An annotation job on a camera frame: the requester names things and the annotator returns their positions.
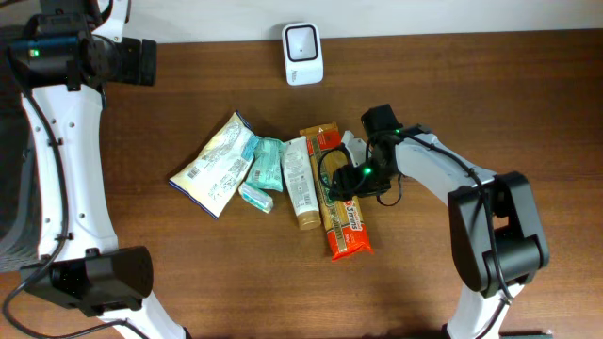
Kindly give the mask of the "red spaghetti packet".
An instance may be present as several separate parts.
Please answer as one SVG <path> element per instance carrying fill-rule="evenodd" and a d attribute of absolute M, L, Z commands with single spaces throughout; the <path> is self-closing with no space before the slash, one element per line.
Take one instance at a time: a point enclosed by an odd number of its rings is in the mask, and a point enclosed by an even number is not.
<path fill-rule="evenodd" d="M 318 195 L 319 210 L 332 251 L 332 260 L 349 257 L 357 252 L 373 252 L 367 226 L 357 198 L 336 201 L 329 196 L 329 189 L 321 181 L 332 185 L 333 172 L 350 161 L 343 151 L 335 150 L 341 145 L 341 136 L 335 122 L 300 130 L 307 138 L 309 158 Z"/>

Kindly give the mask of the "white gold-capped tube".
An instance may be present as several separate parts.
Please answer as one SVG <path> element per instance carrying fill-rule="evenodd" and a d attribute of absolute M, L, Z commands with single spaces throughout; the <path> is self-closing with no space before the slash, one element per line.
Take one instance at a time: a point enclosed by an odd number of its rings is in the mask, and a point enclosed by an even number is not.
<path fill-rule="evenodd" d="M 299 228 L 304 231 L 317 228 L 321 216 L 306 137 L 285 144 L 281 165 Z"/>

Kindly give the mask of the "teal snack pouch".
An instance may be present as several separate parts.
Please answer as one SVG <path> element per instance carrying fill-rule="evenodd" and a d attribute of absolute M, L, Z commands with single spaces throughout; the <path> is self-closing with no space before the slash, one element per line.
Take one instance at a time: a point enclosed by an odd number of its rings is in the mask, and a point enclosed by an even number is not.
<path fill-rule="evenodd" d="M 254 150 L 254 162 L 246 183 L 257 189 L 283 191 L 281 156 L 285 144 L 275 138 L 263 137 Z"/>

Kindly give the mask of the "green tissue pack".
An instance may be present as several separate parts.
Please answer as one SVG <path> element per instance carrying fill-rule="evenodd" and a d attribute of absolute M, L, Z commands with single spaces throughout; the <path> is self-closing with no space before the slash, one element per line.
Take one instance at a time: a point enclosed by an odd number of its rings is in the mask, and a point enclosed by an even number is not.
<path fill-rule="evenodd" d="M 264 213 L 269 213 L 272 210 L 272 208 L 273 208 L 272 197 L 269 194 L 265 193 L 264 191 L 260 190 L 259 188 L 256 188 L 254 186 L 249 185 L 246 182 L 243 182 L 238 187 L 237 191 L 245 202 L 254 206 L 258 210 L 260 210 Z"/>

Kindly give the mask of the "cream snack bag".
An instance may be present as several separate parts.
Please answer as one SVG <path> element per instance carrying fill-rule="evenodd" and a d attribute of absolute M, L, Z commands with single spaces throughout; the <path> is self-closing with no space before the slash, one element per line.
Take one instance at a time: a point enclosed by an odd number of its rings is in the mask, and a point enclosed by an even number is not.
<path fill-rule="evenodd" d="M 251 168 L 259 141 L 249 123 L 235 111 L 169 184 L 218 219 Z"/>

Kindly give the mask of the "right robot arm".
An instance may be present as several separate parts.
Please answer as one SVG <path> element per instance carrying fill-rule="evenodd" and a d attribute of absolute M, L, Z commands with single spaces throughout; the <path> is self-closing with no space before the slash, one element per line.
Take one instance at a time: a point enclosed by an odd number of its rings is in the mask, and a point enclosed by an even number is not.
<path fill-rule="evenodd" d="M 336 201 L 379 197 L 411 178 L 448 209 L 453 263 L 463 282 L 445 338 L 498 338 L 516 297 L 546 267 L 550 251 L 528 179 L 483 169 L 445 146 L 428 127 L 399 123 L 390 105 L 361 118 L 367 134 L 344 133 L 347 164 L 333 170 Z"/>

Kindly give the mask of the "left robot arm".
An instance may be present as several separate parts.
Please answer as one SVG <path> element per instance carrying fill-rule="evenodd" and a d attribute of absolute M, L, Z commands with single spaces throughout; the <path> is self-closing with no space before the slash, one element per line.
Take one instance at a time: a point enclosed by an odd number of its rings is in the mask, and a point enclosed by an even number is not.
<path fill-rule="evenodd" d="M 143 246 L 121 248 L 106 205 L 100 119 L 108 82 L 151 86 L 156 44 L 123 34 L 128 0 L 44 1 L 7 62 L 35 147 L 39 260 L 19 292 L 99 319 L 126 338 L 185 338 L 153 291 Z"/>

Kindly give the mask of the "white barcode scanner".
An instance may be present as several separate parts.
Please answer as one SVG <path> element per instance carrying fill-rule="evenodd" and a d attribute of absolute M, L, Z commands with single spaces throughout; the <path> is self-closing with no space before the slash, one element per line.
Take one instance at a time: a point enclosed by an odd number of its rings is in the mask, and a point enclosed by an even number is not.
<path fill-rule="evenodd" d="M 310 23 L 286 25 L 282 30 L 286 82 L 290 86 L 312 85 L 324 76 L 318 27 Z"/>

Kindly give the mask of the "grey plastic mesh basket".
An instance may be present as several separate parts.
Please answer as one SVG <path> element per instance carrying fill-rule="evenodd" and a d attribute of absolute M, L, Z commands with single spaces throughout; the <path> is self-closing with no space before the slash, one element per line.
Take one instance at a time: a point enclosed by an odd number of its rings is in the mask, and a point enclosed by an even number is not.
<path fill-rule="evenodd" d="M 22 93 L 8 66 L 8 45 L 23 35 L 20 25 L 1 28 L 1 271 L 39 261 L 41 198 L 31 127 Z"/>

